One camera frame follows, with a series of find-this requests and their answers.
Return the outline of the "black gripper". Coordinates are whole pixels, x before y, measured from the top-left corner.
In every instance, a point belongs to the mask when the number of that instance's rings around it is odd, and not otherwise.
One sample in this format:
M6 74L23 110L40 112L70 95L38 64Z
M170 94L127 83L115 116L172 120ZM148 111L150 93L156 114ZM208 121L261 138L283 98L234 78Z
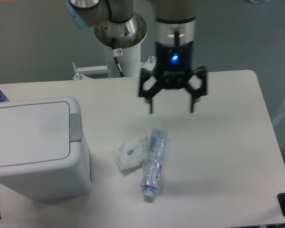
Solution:
M201 96L208 94L208 71L205 66L191 69L193 44L189 43L176 46L167 46L156 43L157 64L155 71L145 68L141 69L138 96L145 98L150 105L149 114L153 113L152 99L162 90L173 90L185 88L190 94L190 113L194 112L194 104ZM194 88L189 80L196 76L200 81L200 87ZM144 89L151 77L155 77L155 83L148 89Z

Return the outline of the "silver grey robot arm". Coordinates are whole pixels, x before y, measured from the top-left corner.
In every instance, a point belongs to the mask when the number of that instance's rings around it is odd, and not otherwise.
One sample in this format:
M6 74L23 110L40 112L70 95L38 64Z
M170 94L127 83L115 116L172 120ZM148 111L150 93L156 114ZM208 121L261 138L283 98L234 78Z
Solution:
M131 0L68 0L66 8L79 29L93 28L104 47L110 78L138 77L138 96L152 104L161 90L185 89L190 112L208 94L207 69L191 66L198 0L153 0L155 8L155 66L141 65L145 19Z

